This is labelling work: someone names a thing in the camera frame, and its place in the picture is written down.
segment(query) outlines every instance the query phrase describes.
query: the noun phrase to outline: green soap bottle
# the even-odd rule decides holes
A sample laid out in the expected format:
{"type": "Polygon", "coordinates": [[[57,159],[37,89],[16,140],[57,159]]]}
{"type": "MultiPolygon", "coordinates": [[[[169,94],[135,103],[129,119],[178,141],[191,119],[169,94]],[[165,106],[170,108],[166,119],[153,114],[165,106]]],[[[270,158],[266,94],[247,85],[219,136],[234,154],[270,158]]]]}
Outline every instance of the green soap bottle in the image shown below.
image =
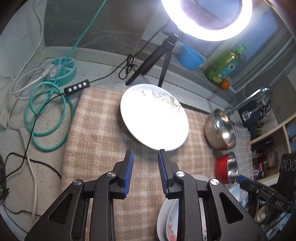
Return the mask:
{"type": "Polygon", "coordinates": [[[213,63],[205,70],[207,79],[215,85],[218,85],[223,79],[229,76],[241,63],[240,56],[248,47],[243,44],[236,50],[225,50],[213,63]]]}

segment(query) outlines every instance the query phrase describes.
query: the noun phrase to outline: orange fruit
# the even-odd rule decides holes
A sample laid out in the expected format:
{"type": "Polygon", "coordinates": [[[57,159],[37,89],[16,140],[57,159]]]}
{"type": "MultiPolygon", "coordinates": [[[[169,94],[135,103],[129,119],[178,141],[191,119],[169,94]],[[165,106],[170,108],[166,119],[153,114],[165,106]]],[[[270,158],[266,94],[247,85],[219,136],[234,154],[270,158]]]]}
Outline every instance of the orange fruit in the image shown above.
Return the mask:
{"type": "Polygon", "coordinates": [[[227,79],[222,80],[220,82],[219,86],[220,86],[220,88],[222,90],[228,90],[228,88],[229,88],[229,82],[228,82],[228,80],[227,79]]]}

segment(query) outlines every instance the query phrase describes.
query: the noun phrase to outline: ring light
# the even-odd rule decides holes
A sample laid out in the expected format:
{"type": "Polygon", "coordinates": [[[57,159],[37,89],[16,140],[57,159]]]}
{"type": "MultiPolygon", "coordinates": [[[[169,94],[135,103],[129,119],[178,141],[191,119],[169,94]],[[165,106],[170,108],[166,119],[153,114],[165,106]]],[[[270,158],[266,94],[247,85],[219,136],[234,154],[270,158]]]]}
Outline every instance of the ring light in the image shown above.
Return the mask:
{"type": "Polygon", "coordinates": [[[209,30],[199,26],[187,16],[181,7],[182,0],[161,1],[169,17],[182,32],[206,41],[222,41],[239,34],[248,25],[253,8],[252,0],[242,0],[241,12],[234,23],[223,29],[209,30]]]}

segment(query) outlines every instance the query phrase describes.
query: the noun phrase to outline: blue plastic cup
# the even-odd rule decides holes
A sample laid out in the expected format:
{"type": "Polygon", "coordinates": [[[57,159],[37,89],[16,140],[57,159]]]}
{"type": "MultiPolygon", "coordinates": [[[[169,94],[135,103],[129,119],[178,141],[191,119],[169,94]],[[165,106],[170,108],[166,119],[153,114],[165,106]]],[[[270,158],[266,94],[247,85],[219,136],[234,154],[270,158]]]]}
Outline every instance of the blue plastic cup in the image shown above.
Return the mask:
{"type": "Polygon", "coordinates": [[[202,56],[187,45],[183,45],[178,61],[189,70],[193,70],[204,63],[202,56]]]}

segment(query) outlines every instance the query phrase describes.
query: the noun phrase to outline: checkered cloth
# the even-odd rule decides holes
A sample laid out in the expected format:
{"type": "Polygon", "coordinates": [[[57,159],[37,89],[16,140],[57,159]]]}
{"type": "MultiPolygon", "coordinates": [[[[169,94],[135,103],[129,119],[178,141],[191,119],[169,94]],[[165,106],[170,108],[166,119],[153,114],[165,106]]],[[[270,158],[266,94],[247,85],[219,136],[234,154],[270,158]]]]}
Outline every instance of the checkered cloth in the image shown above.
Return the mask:
{"type": "MultiPolygon", "coordinates": [[[[76,109],[69,133],[62,172],[62,190],[73,180],[90,181],[113,169],[126,150],[134,150],[131,187],[125,200],[114,200],[117,241],[157,240],[156,222],[165,199],[157,163],[157,151],[137,141],[120,114],[122,93],[99,88],[85,89],[76,109]]],[[[207,115],[185,109],[189,121],[186,142],[167,152],[169,160],[189,174],[215,177],[217,155],[206,141],[203,126],[207,115]]],[[[236,128],[241,174],[252,176],[250,136],[236,128]]],[[[89,240],[88,216],[86,240],[89,240]]]]}

